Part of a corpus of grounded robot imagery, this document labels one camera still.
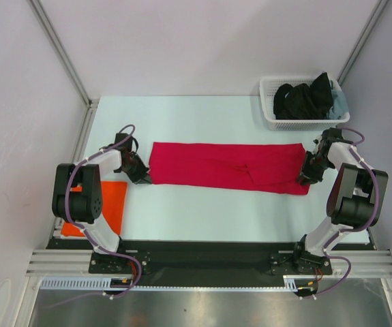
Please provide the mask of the red t shirt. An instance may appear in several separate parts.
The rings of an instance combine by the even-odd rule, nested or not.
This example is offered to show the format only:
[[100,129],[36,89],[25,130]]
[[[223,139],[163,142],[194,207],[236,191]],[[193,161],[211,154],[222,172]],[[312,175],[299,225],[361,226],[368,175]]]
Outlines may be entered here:
[[155,142],[149,158],[156,185],[188,185],[305,196],[297,179],[302,144]]

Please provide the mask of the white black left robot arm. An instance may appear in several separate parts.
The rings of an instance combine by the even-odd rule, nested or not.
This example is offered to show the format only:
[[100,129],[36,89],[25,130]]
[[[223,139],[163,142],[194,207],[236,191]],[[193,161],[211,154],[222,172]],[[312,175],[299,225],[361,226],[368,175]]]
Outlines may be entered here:
[[78,162],[57,166],[52,195],[52,213],[78,228],[96,253],[106,254],[105,265],[113,272],[127,267],[128,256],[119,250],[120,235],[112,230],[102,212],[101,178],[124,173],[135,184],[151,184],[149,168],[138,155],[138,141],[119,132],[115,142]]

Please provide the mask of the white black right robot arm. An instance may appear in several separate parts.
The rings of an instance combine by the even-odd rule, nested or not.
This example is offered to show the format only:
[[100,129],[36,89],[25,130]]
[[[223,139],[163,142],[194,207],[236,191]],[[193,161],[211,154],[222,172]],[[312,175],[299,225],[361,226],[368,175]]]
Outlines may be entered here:
[[297,181],[310,186],[322,181],[329,168],[337,170],[326,205],[326,217],[311,233],[296,243],[292,267],[300,275],[309,275],[328,267],[329,252],[345,236],[376,225],[389,175],[371,167],[360,156],[360,141],[347,140],[341,128],[329,128],[314,141],[316,147],[307,152]]

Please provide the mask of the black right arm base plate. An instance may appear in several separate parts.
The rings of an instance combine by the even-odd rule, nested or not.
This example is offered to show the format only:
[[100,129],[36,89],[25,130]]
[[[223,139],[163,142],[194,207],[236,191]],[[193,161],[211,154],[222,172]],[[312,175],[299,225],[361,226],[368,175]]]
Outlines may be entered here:
[[272,275],[331,275],[333,273],[328,258],[303,253],[272,253],[269,256]]

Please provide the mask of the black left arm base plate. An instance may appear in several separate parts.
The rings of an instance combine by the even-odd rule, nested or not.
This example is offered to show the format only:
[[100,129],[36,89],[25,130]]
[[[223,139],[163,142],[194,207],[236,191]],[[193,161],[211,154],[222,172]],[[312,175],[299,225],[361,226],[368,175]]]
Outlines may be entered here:
[[[153,272],[153,265],[151,264],[149,252],[133,250],[127,252],[126,255],[131,256],[140,262],[143,275],[148,275]],[[90,258],[88,272],[90,274],[121,275],[129,274],[132,272],[133,268],[138,270],[136,263],[130,259],[93,252]]]

